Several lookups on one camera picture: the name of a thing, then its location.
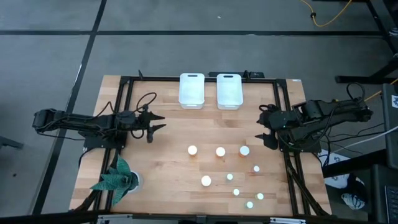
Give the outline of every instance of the translucent plastic bin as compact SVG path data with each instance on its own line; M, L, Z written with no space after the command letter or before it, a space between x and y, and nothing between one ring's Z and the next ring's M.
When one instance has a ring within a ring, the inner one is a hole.
M201 109L205 104L205 75L181 74L178 101L183 109Z
M242 104L242 77L238 74L217 75L218 109L237 110Z

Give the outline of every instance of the white pot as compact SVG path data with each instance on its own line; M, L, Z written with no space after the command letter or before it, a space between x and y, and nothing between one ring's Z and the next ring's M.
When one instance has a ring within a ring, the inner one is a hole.
M132 170L130 170L133 174L136 174L137 175L137 178L138 178L138 185L134 188L134 189L132 189L132 190L128 190L127 191L127 194L131 194L131 193L133 193L133 192L137 192L137 191L140 191L141 189L142 189L142 185L144 184L144 179L142 178L142 176L139 174L139 173L137 173L137 172L135 172L135 171L132 171Z

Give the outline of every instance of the gray carpet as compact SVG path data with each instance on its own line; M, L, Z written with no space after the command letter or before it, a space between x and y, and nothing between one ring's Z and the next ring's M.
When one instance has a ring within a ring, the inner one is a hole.
M310 3L319 23L331 19L345 5ZM374 1L374 5L384 25L392 27L382 3ZM95 0L3 0L0 30L91 30L99 6L100 1ZM99 29L319 30L309 17L308 7L299 0L115 0L108 1ZM322 30L377 30L377 26L366 5L354 3ZM22 151L9 147L0 151L1 217L30 212L53 143L52 138L38 136L31 128L33 114L43 108L65 109L87 41L84 35L0 35L0 135L25 144ZM348 97L345 85L336 84L335 75L369 75L391 57L386 43L377 37L97 36L74 112L93 113L103 75L137 75L138 69L144 75L157 76L260 71L269 78L301 79L307 99L343 100ZM381 88L365 87L367 95ZM375 112L370 122L341 124L332 134L356 133L381 123L380 99L370 101L369 106ZM75 132L68 135L77 136ZM65 141L44 213L67 211L82 144ZM352 150L368 153L383 147L380 138ZM356 217L348 207L332 203L332 210L340 217Z

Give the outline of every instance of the white ball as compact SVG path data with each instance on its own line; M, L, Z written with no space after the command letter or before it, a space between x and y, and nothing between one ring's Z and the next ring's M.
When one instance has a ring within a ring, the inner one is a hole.
M247 146L242 146L239 152L242 154L242 156L247 156L250 153L250 149Z
M239 195L239 190L238 189L234 189L233 193L234 193L235 196L238 196Z
M218 147L216 149L217 156L223 157L225 155L225 149L223 147Z
M228 180L232 180L232 179L234 178L234 175L232 175L232 174L227 174L226 178L227 178Z
M256 195L256 198L257 198L258 200L262 200L262 199L264 199L264 195L263 195L262 193L258 193L258 194Z
M259 172L259 171L260 171L260 167L259 167L259 166L254 166L254 167L253 167L253 170L254 170L255 172Z
M188 153L193 156L198 152L198 148L196 146L190 146L188 147Z
M208 187L208 186L210 186L210 184L211 184L211 178L209 177L209 176L203 176L202 178L201 178L201 184L203 185L203 186L205 186L205 187Z
M246 208L253 208L253 202L247 202Z

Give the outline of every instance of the table leg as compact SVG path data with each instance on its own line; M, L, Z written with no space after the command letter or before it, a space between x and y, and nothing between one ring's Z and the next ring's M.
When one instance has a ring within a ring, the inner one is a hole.
M24 145L22 143L0 136L0 148L1 146L11 146L16 149L22 149Z
M369 77L336 76L337 83L358 82L362 84L383 84L392 83L395 78L385 78L388 74L398 68L398 59L394 58L388 64Z
M369 154L358 156L346 161L337 162L322 168L323 177L334 177L342 174L349 174L356 170L368 169L374 164L386 165L386 150L378 150Z

